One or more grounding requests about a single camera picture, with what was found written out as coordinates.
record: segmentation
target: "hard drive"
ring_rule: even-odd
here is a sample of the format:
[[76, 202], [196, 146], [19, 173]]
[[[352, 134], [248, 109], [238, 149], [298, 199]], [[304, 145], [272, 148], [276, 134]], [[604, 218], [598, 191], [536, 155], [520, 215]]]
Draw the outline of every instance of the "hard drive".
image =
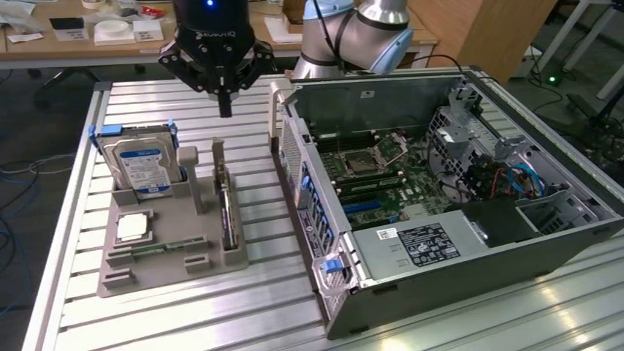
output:
[[171, 185], [183, 181], [176, 161], [176, 125], [151, 127], [104, 126], [92, 142], [107, 160], [118, 190], [134, 189], [136, 197], [171, 195]]

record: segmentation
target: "metal bracket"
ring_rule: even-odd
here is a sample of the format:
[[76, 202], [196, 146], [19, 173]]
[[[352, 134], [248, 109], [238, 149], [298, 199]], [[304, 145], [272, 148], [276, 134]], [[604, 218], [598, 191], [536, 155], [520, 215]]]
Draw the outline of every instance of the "metal bracket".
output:
[[270, 83], [270, 138], [278, 137], [278, 103], [290, 104], [295, 98], [295, 90], [288, 79], [278, 79]]

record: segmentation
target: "blue hard drive label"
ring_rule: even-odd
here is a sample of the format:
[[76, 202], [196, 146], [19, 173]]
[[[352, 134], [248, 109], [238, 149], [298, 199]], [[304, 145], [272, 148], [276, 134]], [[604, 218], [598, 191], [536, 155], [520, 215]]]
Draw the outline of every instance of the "blue hard drive label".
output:
[[167, 169], [160, 166], [159, 149], [126, 151], [119, 154], [132, 188], [144, 194], [166, 191], [171, 187]]

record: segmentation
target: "blue latch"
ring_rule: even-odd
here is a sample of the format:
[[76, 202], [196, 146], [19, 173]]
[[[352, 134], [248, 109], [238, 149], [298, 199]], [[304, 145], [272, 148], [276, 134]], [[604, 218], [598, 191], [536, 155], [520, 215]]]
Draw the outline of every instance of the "blue latch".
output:
[[112, 124], [111, 126], [103, 126], [100, 130], [100, 135], [103, 137], [114, 137], [122, 135], [124, 127], [120, 124]]
[[322, 268], [326, 271], [326, 273], [338, 273], [344, 268], [343, 261], [338, 258], [327, 260], [323, 262]]
[[310, 183], [311, 183], [311, 177], [307, 175], [306, 177], [303, 177], [302, 189], [307, 189]]

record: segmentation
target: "power supply label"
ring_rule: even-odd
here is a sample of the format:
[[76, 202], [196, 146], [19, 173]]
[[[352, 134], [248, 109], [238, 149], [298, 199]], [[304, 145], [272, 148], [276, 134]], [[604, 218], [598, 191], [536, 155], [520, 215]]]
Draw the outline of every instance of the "power supply label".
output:
[[440, 223], [399, 232], [399, 238], [419, 267], [460, 256]]

